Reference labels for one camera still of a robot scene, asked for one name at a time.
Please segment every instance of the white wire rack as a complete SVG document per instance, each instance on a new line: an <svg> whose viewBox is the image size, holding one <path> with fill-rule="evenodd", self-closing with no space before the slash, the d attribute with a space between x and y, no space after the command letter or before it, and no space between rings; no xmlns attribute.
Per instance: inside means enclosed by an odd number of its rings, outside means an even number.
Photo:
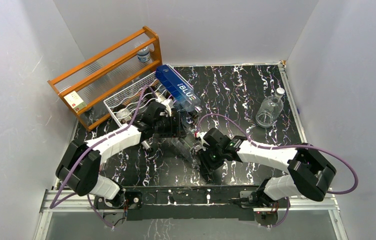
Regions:
<svg viewBox="0 0 376 240"><path fill-rule="evenodd" d="M140 100L140 93L141 89L144 86L156 86L156 89L162 89L161 83L156 78L156 72L152 72L151 74L147 75L146 77L132 83L128 87L116 92L112 96L106 98L104 100L104 104L110 113L111 117L116 121L116 123L121 126L122 123L119 121L119 119L116 117L116 111L114 109L123 104L127 106L126 108L129 111L132 111L136 108L137 102ZM148 99L144 99L141 103L141 106L147 103Z"/></svg>

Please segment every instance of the gray wall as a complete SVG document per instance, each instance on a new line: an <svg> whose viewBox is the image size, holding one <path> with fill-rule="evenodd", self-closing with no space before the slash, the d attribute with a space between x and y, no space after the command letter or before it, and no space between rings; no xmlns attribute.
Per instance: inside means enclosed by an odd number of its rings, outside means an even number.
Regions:
<svg viewBox="0 0 376 240"><path fill-rule="evenodd" d="M47 84L84 60L52 0L0 0L0 239L32 239L74 117Z"/></svg>
<svg viewBox="0 0 376 240"><path fill-rule="evenodd" d="M358 172L337 198L349 238L376 239L376 1L319 1L287 66L308 141ZM353 178L337 167L344 190Z"/></svg>
<svg viewBox="0 0 376 240"><path fill-rule="evenodd" d="M143 25L174 65L277 62L318 0L54 0L85 58Z"/></svg>

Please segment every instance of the black marble table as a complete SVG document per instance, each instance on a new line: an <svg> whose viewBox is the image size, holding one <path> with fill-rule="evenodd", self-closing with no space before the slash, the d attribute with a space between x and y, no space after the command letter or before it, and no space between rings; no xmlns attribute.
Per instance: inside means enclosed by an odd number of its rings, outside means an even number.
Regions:
<svg viewBox="0 0 376 240"><path fill-rule="evenodd" d="M284 87L277 65L226 65L175 67L193 85L201 98L203 112L219 113L234 120L253 140L273 144L301 143L291 106L286 96L276 124L256 126L255 115L261 102L278 87ZM230 137L242 133L225 119L209 117L201 130L216 127ZM87 132L78 124L75 139L89 140L118 128L112 118ZM168 139L153 138L155 151L148 154L141 145L133 146L108 160L105 175L123 186L203 186L260 185L265 178L282 176L282 172L256 163L228 162L204 179L198 166L189 163Z"/></svg>

